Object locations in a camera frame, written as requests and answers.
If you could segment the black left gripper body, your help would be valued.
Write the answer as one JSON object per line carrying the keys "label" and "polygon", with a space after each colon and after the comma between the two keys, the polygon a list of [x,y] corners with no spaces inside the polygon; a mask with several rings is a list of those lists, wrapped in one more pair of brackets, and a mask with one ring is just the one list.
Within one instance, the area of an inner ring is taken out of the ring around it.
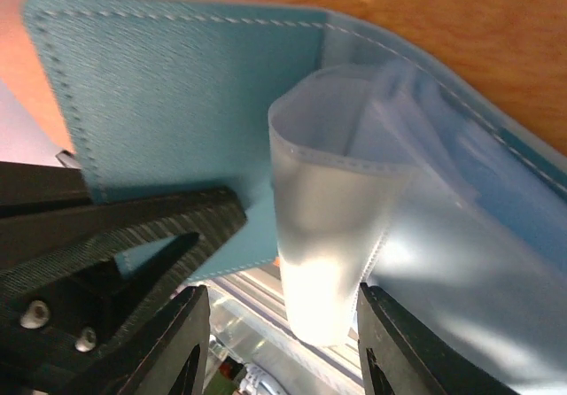
{"label": "black left gripper body", "polygon": [[81,166],[73,153],[55,156],[62,167],[1,162],[1,217],[90,205]]}

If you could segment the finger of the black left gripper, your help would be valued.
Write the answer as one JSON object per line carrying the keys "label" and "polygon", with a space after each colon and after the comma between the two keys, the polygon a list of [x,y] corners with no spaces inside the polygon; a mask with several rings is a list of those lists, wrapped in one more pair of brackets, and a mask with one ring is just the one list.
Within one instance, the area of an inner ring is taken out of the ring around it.
{"label": "finger of the black left gripper", "polygon": [[2,187],[2,358],[115,351],[246,222],[223,187],[107,205]]}

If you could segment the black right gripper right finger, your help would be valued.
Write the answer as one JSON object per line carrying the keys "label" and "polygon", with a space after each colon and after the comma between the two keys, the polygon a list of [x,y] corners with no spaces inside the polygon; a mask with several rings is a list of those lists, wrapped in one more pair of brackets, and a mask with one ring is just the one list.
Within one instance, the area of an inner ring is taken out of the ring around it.
{"label": "black right gripper right finger", "polygon": [[377,286],[360,285],[359,356],[367,394],[513,394]]}

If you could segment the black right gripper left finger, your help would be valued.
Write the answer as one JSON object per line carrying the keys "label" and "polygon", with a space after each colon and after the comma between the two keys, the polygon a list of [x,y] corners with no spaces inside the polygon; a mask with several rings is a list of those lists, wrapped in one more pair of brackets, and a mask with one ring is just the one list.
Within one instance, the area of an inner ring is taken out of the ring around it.
{"label": "black right gripper left finger", "polygon": [[116,394],[200,394],[209,346],[210,306],[204,285],[188,287],[148,322],[136,343],[142,358]]}

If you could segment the teal leather card holder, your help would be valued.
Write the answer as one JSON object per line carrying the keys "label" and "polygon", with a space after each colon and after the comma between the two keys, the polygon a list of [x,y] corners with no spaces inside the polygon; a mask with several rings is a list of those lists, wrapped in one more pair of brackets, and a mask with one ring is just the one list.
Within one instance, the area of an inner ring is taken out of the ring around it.
{"label": "teal leather card holder", "polygon": [[519,394],[566,391],[566,0],[27,0],[99,203],[208,184],[293,334],[377,284]]}

